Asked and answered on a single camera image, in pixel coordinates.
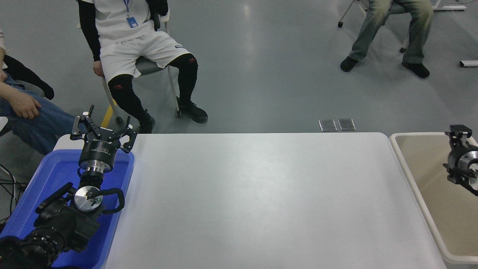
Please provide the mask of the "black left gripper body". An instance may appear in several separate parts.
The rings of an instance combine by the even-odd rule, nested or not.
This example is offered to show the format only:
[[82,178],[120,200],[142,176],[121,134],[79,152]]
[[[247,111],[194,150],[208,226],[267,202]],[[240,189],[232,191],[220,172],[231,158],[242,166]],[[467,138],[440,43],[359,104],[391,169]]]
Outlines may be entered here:
[[108,167],[113,167],[117,150],[120,147],[121,143],[119,141],[86,140],[78,165],[80,167],[87,167],[89,161],[97,160],[105,163]]

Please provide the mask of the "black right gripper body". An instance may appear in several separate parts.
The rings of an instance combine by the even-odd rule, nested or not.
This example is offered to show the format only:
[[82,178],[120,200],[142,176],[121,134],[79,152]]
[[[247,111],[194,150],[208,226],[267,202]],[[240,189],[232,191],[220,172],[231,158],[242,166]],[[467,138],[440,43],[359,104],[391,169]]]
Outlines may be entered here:
[[448,180],[456,180],[456,151],[451,151],[447,157],[446,170]]

